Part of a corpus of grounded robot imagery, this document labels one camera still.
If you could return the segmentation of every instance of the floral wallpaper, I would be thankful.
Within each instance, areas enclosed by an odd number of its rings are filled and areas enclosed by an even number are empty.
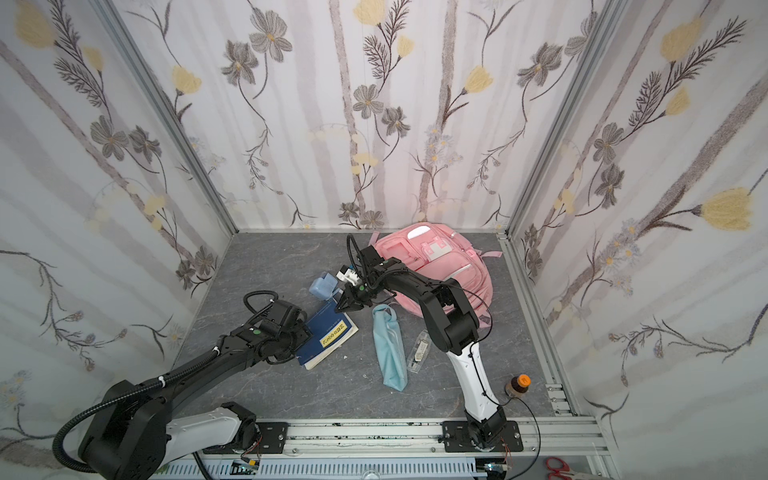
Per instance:
[[[603,4],[115,3],[246,230],[505,229]]]
[[[766,24],[764,2],[631,2],[513,232],[625,478],[766,467]]]
[[[87,3],[0,11],[0,470],[70,478],[51,438],[171,367],[230,235]]]

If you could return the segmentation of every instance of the book cover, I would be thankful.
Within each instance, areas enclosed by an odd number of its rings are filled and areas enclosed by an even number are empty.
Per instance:
[[[312,338],[297,352],[299,364],[311,370],[349,337],[357,332],[357,325],[346,313],[336,313],[336,301],[331,299],[310,318],[306,325]]]

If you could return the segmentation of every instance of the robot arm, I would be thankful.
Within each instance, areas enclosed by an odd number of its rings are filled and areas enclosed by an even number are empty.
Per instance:
[[[304,323],[306,313],[271,294],[270,305],[259,312],[246,297],[254,315],[220,337],[213,354],[205,353],[138,386],[126,380],[113,385],[102,403],[86,410],[89,414],[80,414],[62,427],[54,439],[56,459],[69,468],[99,473],[110,480],[135,480],[149,478],[164,463],[211,445],[248,449],[259,438],[256,416],[236,403],[225,403],[202,415],[173,418],[189,402],[237,372],[261,361],[290,361],[312,336]],[[78,449],[82,463],[66,454],[63,440],[90,415],[94,419]]]
[[[337,275],[345,282],[336,311],[360,310],[371,306],[383,290],[402,293],[417,302],[427,332],[435,346],[451,360],[464,393],[469,435],[478,449],[491,448],[507,421],[504,409],[488,386],[488,377],[480,359],[478,330],[480,325],[461,285],[454,279],[431,280],[408,269],[396,258],[384,260],[373,246],[362,250],[354,238],[347,237],[350,261],[356,270],[343,266]],[[352,258],[352,248],[357,262]],[[453,307],[448,313],[444,307]]]

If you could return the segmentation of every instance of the orange cap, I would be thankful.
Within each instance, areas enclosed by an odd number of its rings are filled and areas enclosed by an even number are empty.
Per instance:
[[[527,375],[518,375],[518,385],[521,387],[531,386],[531,377]]]

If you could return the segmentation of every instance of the blue bag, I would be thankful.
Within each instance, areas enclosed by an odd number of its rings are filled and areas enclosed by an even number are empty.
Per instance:
[[[406,352],[402,348],[397,313],[389,305],[378,305],[373,309],[373,342],[384,385],[402,392],[408,385]]]

